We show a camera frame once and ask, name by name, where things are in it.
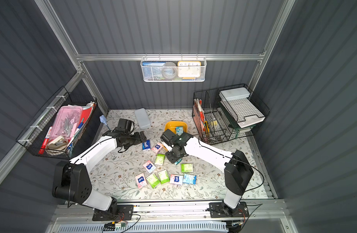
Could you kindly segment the yellow storage box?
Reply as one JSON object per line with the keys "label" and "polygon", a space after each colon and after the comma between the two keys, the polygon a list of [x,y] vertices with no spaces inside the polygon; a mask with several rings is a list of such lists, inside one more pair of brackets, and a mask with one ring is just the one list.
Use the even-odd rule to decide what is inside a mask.
{"label": "yellow storage box", "polygon": [[188,130],[188,125],[187,125],[187,123],[185,123],[184,121],[169,121],[168,123],[166,123],[165,128],[164,128],[164,131],[170,130],[170,131],[172,131],[173,133],[176,134],[175,128],[176,128],[177,126],[183,126],[183,128],[184,128],[184,133],[186,133],[187,130]]}

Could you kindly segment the dark blue tissue pack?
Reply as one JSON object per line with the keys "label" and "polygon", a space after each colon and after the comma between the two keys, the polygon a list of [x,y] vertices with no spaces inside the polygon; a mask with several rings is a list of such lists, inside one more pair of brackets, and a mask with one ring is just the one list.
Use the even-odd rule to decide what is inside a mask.
{"label": "dark blue tissue pack", "polygon": [[142,150],[143,151],[151,150],[150,140],[146,140],[145,142],[142,143]]}

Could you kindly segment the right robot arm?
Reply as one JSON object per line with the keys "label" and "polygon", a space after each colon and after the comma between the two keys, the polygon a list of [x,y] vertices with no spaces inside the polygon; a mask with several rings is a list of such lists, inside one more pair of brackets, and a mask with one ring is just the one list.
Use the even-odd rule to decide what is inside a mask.
{"label": "right robot arm", "polygon": [[232,211],[238,207],[255,171],[243,152],[221,150],[200,141],[191,134],[177,135],[169,129],[163,132],[161,141],[168,150],[165,155],[172,164],[189,155],[206,161],[223,172],[225,186],[228,189],[223,206]]}

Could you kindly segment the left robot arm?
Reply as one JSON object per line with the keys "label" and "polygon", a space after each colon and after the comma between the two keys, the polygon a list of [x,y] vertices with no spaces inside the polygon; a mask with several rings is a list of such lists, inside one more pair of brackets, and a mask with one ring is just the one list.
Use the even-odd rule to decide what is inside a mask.
{"label": "left robot arm", "polygon": [[61,161],[55,167],[52,196],[106,212],[119,213],[117,200],[92,188],[92,169],[111,151],[146,142],[144,132],[123,133],[107,131],[82,154],[69,161]]}

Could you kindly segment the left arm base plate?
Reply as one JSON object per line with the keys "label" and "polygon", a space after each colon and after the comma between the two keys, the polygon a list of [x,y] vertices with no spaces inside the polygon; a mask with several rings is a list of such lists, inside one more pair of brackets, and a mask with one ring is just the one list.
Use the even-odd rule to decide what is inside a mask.
{"label": "left arm base plate", "polygon": [[133,210],[134,205],[111,206],[107,211],[95,209],[92,221],[128,221],[132,218]]}

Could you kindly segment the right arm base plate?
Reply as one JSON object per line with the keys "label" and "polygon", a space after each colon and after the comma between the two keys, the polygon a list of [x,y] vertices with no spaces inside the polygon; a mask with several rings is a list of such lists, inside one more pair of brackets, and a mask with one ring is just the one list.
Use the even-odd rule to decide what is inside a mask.
{"label": "right arm base plate", "polygon": [[249,211],[246,202],[238,202],[236,208],[232,209],[224,202],[209,203],[209,208],[206,210],[210,212],[212,218],[222,217],[249,217]]}

